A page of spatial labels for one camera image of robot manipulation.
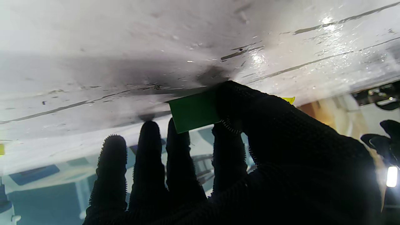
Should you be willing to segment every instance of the gloved hand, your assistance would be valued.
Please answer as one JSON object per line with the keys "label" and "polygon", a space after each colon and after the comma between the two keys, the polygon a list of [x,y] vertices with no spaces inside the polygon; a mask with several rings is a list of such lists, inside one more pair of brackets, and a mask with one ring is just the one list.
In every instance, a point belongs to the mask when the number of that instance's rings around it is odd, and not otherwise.
{"label": "gloved hand", "polygon": [[390,138],[377,134],[365,134],[361,140],[382,155],[387,166],[400,166],[398,161],[400,157],[400,123],[386,120],[380,122],[380,126]]}

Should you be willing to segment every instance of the gray line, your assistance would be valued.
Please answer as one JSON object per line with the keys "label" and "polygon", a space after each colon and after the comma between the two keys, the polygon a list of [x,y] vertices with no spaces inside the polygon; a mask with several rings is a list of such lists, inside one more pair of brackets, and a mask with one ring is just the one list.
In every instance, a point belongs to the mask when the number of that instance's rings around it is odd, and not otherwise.
{"label": "gray line", "polygon": [[47,114],[55,113],[55,112],[58,112],[58,111],[61,111],[61,110],[64,110],[64,109],[80,106],[80,105],[83,105],[83,104],[86,104],[86,103],[87,103],[87,101],[78,102],[78,103],[75,103],[75,104],[70,104],[70,105],[67,105],[67,106],[63,106],[63,107],[59,107],[59,108],[56,108],[56,109],[52,109],[52,110],[49,110],[49,111],[46,111],[46,112],[40,112],[40,113],[32,114],[32,115],[29,115],[29,116],[26,116],[26,117],[21,117],[21,118],[18,118],[18,119],[13,119],[13,120],[9,120],[9,121],[0,121],[0,124],[6,124],[6,123],[9,123],[9,122],[13,122],[13,121],[22,121],[22,120],[32,119],[32,118],[35,118],[35,117],[40,117],[40,116],[44,116],[44,115],[47,115]]}
{"label": "gray line", "polygon": [[10,123],[10,122],[14,122],[14,121],[23,121],[23,120],[27,120],[27,119],[32,119],[32,118],[35,118],[35,117],[40,117],[40,116],[48,115],[48,114],[51,114],[51,113],[56,113],[56,112],[59,112],[59,111],[64,110],[64,109],[73,108],[73,107],[76,107],[76,106],[81,106],[83,104],[94,103],[94,102],[102,100],[104,98],[108,98],[110,96],[114,96],[114,95],[121,94],[121,93],[128,92],[128,91],[129,90],[125,90],[125,91],[118,92],[116,94],[109,94],[109,95],[106,95],[106,96],[104,96],[102,98],[99,98],[99,99],[96,99],[96,100],[93,100],[93,101],[90,101],[90,102],[89,102],[89,100],[86,100],[86,101],[82,101],[82,102],[70,104],[70,105],[67,105],[67,106],[55,108],[55,109],[52,109],[52,110],[49,110],[49,111],[45,111],[45,112],[39,112],[39,113],[36,113],[36,114],[32,114],[32,115],[29,115],[29,116],[13,119],[13,120],[9,120],[9,121],[0,121],[0,125],[1,124],[6,124],[6,123]]}
{"label": "gray line", "polygon": [[394,41],[394,40],[397,40],[397,39],[400,39],[400,37],[393,38],[393,39],[384,41],[382,43],[379,43],[379,44],[376,44],[376,45],[372,45],[372,46],[369,46],[369,47],[366,47],[366,48],[363,48],[363,49],[360,49],[360,50],[357,50],[357,51],[353,50],[353,51],[344,52],[344,53],[337,54],[337,55],[328,56],[328,57],[325,57],[325,58],[320,58],[320,59],[317,59],[317,60],[314,60],[314,61],[311,61],[311,62],[307,62],[307,63],[301,64],[301,65],[298,65],[298,66],[294,66],[294,67],[291,67],[291,68],[288,68],[288,69],[285,69],[285,70],[281,70],[281,71],[278,71],[278,72],[275,72],[275,73],[271,73],[271,74],[256,78],[256,79],[246,83],[245,85],[252,84],[254,82],[257,82],[257,81],[260,81],[260,80],[264,80],[266,78],[278,76],[278,75],[280,75],[282,73],[286,73],[286,72],[289,72],[289,71],[292,71],[292,70],[297,70],[297,69],[300,69],[300,68],[302,68],[304,66],[307,66],[307,65],[310,65],[310,64],[313,64],[313,63],[316,63],[316,62],[320,62],[320,61],[323,61],[323,60],[326,60],[326,59],[330,59],[330,58],[333,58],[333,57],[336,57],[336,56],[342,56],[342,55],[346,55],[346,54],[353,53],[353,52],[361,52],[361,51],[367,50],[369,48],[373,48],[373,47],[376,47],[376,46],[379,46],[379,45],[382,45],[382,44],[386,44],[388,42],[391,42],[391,41]]}
{"label": "gray line", "polygon": [[232,50],[232,51],[234,51],[234,50],[239,50],[239,49],[241,49],[241,48],[249,47],[249,46],[255,45],[255,44],[260,43],[260,42],[261,42],[261,41],[259,41],[259,42],[254,42],[253,44],[248,44],[248,45],[245,45],[245,46],[242,46],[242,47],[239,47],[239,48],[234,48],[234,49],[231,49],[231,50]]}
{"label": "gray line", "polygon": [[249,74],[249,75],[242,76],[242,78],[245,78],[245,77],[248,77],[248,76],[251,76],[251,75],[254,75],[254,74],[256,74],[256,73],[251,73],[251,74]]}
{"label": "gray line", "polygon": [[376,13],[376,12],[380,12],[382,10],[397,6],[399,4],[400,4],[400,2],[396,2],[396,3],[390,4],[390,5],[387,5],[387,6],[383,6],[381,8],[377,8],[377,9],[374,9],[374,10],[371,10],[371,11],[368,11],[368,12],[365,12],[365,13],[362,13],[362,14],[359,14],[359,15],[356,15],[356,16],[351,16],[351,17],[345,18],[343,20],[339,20],[339,21],[328,23],[328,24],[322,24],[322,25],[318,25],[318,26],[314,26],[314,27],[309,27],[309,28],[296,30],[293,35],[306,33],[306,32],[312,31],[312,30],[317,30],[317,29],[320,29],[320,28],[323,28],[323,27],[327,27],[327,26],[331,26],[331,25],[343,24],[343,23],[346,23],[347,21],[350,21],[350,20],[357,20],[357,19],[360,19],[363,16],[367,16],[367,15],[370,15],[370,14],[373,14],[373,13]]}
{"label": "gray line", "polygon": [[260,46],[260,47],[257,47],[257,48],[252,48],[252,49],[248,49],[248,50],[243,50],[241,52],[235,52],[233,54],[230,54],[230,55],[222,57],[221,60],[224,61],[224,60],[227,60],[227,59],[235,57],[235,56],[243,55],[246,52],[253,51],[253,50],[256,50],[256,49],[259,49],[259,48],[262,48],[262,47],[263,46]]}

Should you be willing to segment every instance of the green card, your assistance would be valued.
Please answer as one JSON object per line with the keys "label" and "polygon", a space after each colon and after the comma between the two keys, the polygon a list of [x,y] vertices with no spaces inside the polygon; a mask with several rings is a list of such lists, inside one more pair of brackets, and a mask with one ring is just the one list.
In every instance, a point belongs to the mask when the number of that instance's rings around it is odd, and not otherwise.
{"label": "green card", "polygon": [[215,109],[215,96],[213,88],[168,102],[178,134],[221,121]]}

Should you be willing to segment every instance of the yellow plastic piece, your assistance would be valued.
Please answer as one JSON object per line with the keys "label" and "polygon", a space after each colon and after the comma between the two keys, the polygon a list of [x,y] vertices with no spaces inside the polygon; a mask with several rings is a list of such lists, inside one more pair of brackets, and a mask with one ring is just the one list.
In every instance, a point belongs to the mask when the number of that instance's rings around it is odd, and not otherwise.
{"label": "yellow plastic piece", "polygon": [[283,98],[285,101],[289,102],[290,104],[293,104],[295,97],[293,98]]}
{"label": "yellow plastic piece", "polygon": [[0,157],[5,155],[5,151],[4,151],[4,144],[0,144]]}

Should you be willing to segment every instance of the dirty white surface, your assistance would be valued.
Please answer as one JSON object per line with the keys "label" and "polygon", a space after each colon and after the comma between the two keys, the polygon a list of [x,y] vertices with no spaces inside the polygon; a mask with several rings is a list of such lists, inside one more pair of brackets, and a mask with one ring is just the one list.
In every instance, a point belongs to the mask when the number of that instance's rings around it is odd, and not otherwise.
{"label": "dirty white surface", "polygon": [[395,0],[3,0],[0,176],[138,139],[228,78],[300,105],[395,79]]}

